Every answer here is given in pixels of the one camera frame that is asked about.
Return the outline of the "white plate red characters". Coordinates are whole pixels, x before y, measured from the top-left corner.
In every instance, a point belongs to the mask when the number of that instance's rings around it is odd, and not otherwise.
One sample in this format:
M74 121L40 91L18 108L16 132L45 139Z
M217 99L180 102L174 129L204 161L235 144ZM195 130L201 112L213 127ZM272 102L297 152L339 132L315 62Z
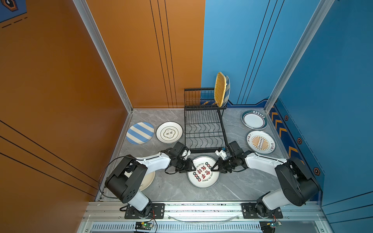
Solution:
M195 171L187 173L190 183L197 188L212 187L220 177L219 171L213 171L216 160L208 156L200 156L192 160Z

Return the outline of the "white flower outline plate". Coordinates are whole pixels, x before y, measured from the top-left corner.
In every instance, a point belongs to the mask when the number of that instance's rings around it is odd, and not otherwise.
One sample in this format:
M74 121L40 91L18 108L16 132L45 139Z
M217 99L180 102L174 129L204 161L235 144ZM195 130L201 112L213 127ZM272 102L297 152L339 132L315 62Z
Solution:
M165 144L177 142L183 135L183 128L180 124L169 121L161 124L156 130L156 138Z

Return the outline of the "cream floral plate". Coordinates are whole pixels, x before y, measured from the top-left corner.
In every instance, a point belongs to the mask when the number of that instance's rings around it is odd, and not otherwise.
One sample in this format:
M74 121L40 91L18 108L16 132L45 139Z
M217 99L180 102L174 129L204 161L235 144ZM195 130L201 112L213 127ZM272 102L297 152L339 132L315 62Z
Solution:
M155 172L151 172L151 173L145 175L144 179L142 180L142 182L140 184L139 190L143 191L146 188L148 188L152 184L154 178L155 178Z

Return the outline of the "orange sunburst plate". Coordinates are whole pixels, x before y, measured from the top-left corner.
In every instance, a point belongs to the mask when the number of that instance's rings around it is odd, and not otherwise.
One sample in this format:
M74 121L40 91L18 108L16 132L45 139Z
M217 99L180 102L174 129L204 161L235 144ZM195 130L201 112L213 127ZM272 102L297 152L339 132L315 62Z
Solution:
M259 154L271 154L276 149L275 140L264 131L251 131L246 137L250 149Z

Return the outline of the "blue striped plate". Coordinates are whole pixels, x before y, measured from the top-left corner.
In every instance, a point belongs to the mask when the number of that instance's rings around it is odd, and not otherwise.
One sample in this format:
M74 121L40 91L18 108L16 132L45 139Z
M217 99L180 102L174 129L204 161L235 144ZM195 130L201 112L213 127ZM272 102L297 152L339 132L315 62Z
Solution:
M226 105L228 103L228 100L229 100L229 95L230 95L230 79L226 75L226 90L225 90L225 94L224 94L222 107L226 107Z
M154 135L154 127L147 122L139 122L131 126L126 139L134 145L141 145L148 142Z

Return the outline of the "yellow woven tray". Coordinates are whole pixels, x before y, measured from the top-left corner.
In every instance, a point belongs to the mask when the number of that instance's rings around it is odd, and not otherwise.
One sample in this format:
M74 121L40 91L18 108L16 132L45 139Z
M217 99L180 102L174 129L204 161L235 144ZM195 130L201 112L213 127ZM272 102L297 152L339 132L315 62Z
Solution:
M226 92L226 77L223 73L219 72L216 76L216 82L214 87L214 100L218 107L223 106L225 92Z

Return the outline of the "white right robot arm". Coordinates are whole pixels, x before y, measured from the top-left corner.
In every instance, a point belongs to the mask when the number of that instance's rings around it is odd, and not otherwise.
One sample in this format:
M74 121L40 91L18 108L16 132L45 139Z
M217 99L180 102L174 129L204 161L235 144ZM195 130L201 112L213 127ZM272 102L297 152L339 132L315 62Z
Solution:
M302 206L321 190L314 175L297 157L279 159L249 150L244 152L236 141L224 150L216 150L215 154L219 159L212 166L213 171L232 173L237 172L236 167L242 167L242 171L259 170L278 179L280 189L268 192L256 201L255 209L262 217L289 204Z

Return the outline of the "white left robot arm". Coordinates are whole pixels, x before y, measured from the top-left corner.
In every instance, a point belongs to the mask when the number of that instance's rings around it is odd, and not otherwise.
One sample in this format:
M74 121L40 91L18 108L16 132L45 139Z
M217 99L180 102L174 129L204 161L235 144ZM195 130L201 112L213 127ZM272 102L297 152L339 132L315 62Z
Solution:
M147 216L152 210L152 202L140 191L144 177L157 170L169 168L175 168L176 173L195 171L190 154L189 148L177 142L174 147L155 155L143 158L126 155L106 178L105 187L122 203L129 204L143 216Z

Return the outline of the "green rimmed white plate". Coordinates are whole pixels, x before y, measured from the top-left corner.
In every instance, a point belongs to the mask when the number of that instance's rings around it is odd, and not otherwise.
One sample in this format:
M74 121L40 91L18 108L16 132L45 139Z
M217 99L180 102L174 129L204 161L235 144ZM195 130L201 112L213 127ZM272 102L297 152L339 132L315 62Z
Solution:
M241 116L242 123L252 130L262 130L267 127L267 117L255 110L245 111Z

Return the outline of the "green circuit board left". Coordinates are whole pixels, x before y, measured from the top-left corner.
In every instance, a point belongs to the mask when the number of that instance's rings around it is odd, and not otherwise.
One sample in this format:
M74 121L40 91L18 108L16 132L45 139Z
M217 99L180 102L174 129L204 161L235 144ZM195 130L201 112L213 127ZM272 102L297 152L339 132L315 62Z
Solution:
M150 233L155 230L155 225L151 222L136 222L134 227L135 233Z

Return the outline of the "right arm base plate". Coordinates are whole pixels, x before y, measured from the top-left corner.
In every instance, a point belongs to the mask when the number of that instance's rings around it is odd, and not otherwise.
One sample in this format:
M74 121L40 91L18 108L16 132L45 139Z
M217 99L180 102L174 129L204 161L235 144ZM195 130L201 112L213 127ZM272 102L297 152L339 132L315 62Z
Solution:
M260 203L242 203L241 211L245 219L268 218L282 219L283 214L280 207L270 210Z

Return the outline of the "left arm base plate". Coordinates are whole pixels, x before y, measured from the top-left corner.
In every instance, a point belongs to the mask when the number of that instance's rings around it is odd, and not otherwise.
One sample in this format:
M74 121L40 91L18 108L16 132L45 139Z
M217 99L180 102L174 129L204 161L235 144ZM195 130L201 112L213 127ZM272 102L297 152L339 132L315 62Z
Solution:
M125 219L163 219L165 213L164 203L150 203L142 211L133 206L126 207Z

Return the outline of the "aluminium front rail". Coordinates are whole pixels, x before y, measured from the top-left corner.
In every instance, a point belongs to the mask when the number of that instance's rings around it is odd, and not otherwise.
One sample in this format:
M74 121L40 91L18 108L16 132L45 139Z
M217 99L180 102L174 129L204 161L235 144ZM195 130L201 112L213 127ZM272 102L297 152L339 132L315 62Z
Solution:
M282 219L245 219L244 201L154 202L164 203L163 219L125 219L120 202L89 203L79 233L134 233L136 222L151 222L151 233L262 233L260 221L281 222L275 233L332 233L326 216L316 202L280 207Z

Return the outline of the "aluminium corner post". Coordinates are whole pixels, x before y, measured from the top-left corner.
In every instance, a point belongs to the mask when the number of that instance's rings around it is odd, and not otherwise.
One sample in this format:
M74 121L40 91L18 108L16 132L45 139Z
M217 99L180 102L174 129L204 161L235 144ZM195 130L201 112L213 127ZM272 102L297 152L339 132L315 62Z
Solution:
M280 75L268 101L264 107L264 111L269 113L271 108L274 106L276 100L279 98L282 90L286 86L288 80L293 74L295 68L300 62L302 56L316 35L319 27L321 26L323 20L328 14L330 8L332 7L335 0L322 0L317 5L311 19L309 20L301 38L299 39L289 61L287 62L282 74Z
M118 74L118 71L114 65L114 62L110 56L110 53L106 47L104 39L100 33L100 30L95 22L95 19L91 13L88 3L84 0L73 0L73 3L89 33L89 36L94 43L94 46L106 67L106 70L117 90L117 93L126 109L131 114L133 112L133 106L129 100L127 92L124 88L122 80Z

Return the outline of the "aluminium corner post left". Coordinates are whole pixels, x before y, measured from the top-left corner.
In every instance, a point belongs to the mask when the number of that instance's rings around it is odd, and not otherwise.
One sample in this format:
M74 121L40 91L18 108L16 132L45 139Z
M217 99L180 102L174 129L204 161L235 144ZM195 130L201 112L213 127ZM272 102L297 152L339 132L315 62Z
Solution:
M131 114L133 112L133 106L129 100L127 92L124 88L122 80L118 74L118 71L114 65L114 62L110 56L110 53L106 47L104 39L100 33L100 30L95 22L95 19L91 13L88 3L84 0L73 0L73 3L89 33L89 36L94 43L94 46L106 67L106 70L117 90L117 93L126 109Z

